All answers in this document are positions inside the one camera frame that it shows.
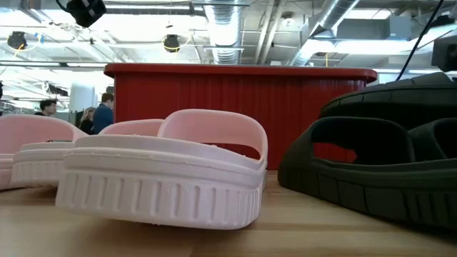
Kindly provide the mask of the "black ceiling lamp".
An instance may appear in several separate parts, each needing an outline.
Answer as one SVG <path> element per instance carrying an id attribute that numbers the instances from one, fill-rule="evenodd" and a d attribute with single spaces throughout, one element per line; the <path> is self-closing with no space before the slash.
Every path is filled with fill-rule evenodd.
<path id="1" fill-rule="evenodd" d="M 178 52 L 180 49 L 179 37 L 176 34 L 168 34 L 163 40 L 164 49 L 169 52 Z"/>
<path id="2" fill-rule="evenodd" d="M 7 39 L 7 44 L 16 50 L 25 49 L 27 47 L 25 33 L 23 31 L 13 31 Z"/>

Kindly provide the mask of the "black foam slide sandal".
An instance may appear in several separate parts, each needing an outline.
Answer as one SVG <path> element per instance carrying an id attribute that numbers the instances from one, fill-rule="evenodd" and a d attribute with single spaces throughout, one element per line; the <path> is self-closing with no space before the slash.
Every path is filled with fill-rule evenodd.
<path id="1" fill-rule="evenodd" d="M 285 153 L 278 182 L 370 216 L 457 230 L 457 158 L 417 161 L 409 131 L 384 119 L 319 119 Z"/>
<path id="2" fill-rule="evenodd" d="M 457 118 L 445 118 L 409 131 L 417 161 L 457 158 Z"/>
<path id="3" fill-rule="evenodd" d="M 406 129 L 437 119 L 457 118 L 457 81 L 436 72 L 368 86 L 325 104 L 319 117 L 332 116 L 385 119 Z"/>

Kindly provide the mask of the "red plastic bin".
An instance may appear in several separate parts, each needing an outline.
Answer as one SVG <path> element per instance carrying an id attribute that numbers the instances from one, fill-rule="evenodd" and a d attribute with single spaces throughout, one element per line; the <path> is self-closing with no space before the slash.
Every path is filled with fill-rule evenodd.
<path id="1" fill-rule="evenodd" d="M 372 69 L 191 64 L 108 64 L 114 119 L 164 119 L 180 109 L 232 111 L 256 119 L 268 136 L 268 168 L 330 100 L 365 88 Z"/>

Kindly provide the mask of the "grey ceiling duct box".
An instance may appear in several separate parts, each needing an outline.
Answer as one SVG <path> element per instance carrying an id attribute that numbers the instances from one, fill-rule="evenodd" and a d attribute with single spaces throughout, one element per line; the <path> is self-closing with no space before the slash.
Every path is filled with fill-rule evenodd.
<path id="1" fill-rule="evenodd" d="M 338 40 L 394 40 L 411 38 L 411 19 L 390 16 L 387 19 L 344 19 L 336 30 Z"/>

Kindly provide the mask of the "pink foam slide sandal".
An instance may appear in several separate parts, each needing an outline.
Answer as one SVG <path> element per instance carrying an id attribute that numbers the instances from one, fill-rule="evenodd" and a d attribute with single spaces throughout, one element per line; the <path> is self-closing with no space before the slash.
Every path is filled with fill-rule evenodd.
<path id="1" fill-rule="evenodd" d="M 70 125 L 79 129 L 68 121 L 47 116 L 26 114 L 0 116 L 0 191 L 10 189 L 13 156 L 19 148 L 42 136 L 56 133 L 62 136 L 63 133 L 58 132 L 60 125 Z"/>
<path id="2" fill-rule="evenodd" d="M 267 156 L 255 119 L 179 110 L 155 136 L 78 139 L 64 157 L 56 205 L 123 221 L 239 229 L 259 215 Z"/>
<path id="3" fill-rule="evenodd" d="M 111 124 L 101 135 L 156 136 L 161 119 L 142 119 Z M 86 134 L 70 125 L 60 125 L 58 132 L 25 143 L 13 156 L 10 188 L 57 186 L 64 168 L 64 155 Z"/>

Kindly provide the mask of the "silver spiral duct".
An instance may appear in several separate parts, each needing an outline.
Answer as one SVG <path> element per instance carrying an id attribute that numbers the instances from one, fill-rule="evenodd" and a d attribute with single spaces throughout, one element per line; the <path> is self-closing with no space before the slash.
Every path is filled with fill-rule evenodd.
<path id="1" fill-rule="evenodd" d="M 205 5 L 209 20 L 210 44 L 214 63 L 237 65 L 241 58 L 241 28 L 243 7 L 238 0 L 214 0 L 215 5 Z"/>
<path id="2" fill-rule="evenodd" d="M 305 66 L 314 54 L 324 52 L 323 41 L 313 38 L 319 34 L 335 38 L 338 25 L 359 1 L 325 0 L 321 11 L 305 21 L 300 32 L 301 46 L 288 66 Z"/>

